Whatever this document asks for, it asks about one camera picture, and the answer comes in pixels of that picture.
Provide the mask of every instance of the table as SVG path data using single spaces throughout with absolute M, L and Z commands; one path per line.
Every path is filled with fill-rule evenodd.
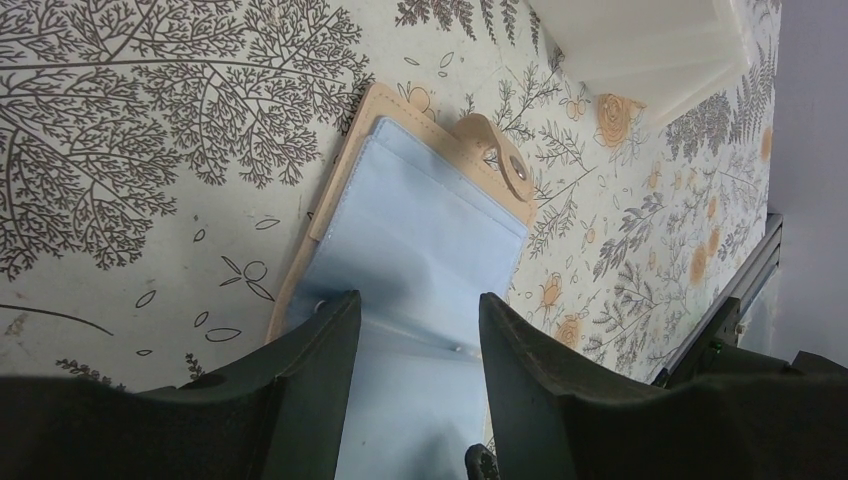
M 780 3 L 755 65 L 664 129 L 593 96 L 518 0 L 28 0 L 0 7 L 4 374 L 182 384 L 262 344 L 372 81 L 487 115 L 540 211 L 507 295 L 650 380 L 763 235 Z

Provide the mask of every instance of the light blue folder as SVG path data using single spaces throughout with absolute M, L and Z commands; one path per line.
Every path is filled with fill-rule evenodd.
M 294 328 L 325 299 L 362 295 L 337 479 L 466 478 L 486 408 L 478 301 L 506 293 L 526 236 L 429 147 L 376 122 L 286 313 Z

